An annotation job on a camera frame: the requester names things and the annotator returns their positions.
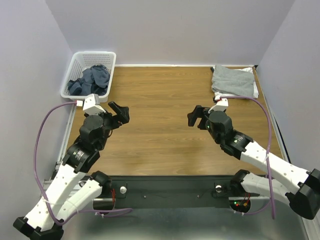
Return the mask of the blue printed tank top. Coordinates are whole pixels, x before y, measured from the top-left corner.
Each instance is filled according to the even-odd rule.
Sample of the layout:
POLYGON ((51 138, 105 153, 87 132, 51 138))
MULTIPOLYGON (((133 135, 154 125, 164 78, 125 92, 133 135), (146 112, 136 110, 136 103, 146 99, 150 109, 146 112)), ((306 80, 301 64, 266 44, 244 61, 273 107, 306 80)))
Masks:
POLYGON ((102 65, 94 65, 85 69, 82 76, 76 80, 70 80, 67 88, 71 96, 88 96, 97 94, 103 96, 107 93, 111 74, 108 69, 102 65))

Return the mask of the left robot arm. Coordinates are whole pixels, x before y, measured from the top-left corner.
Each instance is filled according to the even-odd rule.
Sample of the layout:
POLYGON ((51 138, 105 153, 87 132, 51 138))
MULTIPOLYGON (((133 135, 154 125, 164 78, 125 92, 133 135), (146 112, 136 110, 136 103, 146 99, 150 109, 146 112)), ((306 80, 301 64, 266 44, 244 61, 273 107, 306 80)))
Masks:
POLYGON ((112 202, 116 201, 112 180, 101 171, 94 172, 76 193, 70 193, 100 158, 100 151, 105 148, 113 130, 130 121, 129 107, 111 101, 108 106, 114 113, 110 113, 88 100, 70 101, 66 105, 82 107, 85 119, 79 136, 67 149, 47 189, 34 173, 41 198, 26 216, 18 217, 13 223, 13 227, 30 240, 60 240, 63 226, 75 215, 86 212, 85 206, 94 198, 111 195, 112 202))

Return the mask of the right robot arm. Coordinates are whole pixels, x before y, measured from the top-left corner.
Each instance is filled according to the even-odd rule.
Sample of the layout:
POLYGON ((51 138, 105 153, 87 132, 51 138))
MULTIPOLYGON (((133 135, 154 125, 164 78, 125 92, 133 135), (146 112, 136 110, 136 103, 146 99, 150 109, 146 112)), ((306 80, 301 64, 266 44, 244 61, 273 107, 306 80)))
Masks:
POLYGON ((228 155, 249 163, 270 176, 262 177, 248 170, 239 170, 230 181, 234 195, 258 194, 288 205, 296 214, 313 220, 320 210, 320 172, 297 167, 278 156, 268 153, 250 136, 237 131, 226 107, 212 108, 196 105, 187 114, 188 126, 200 119, 198 129, 209 132, 214 142, 228 155))

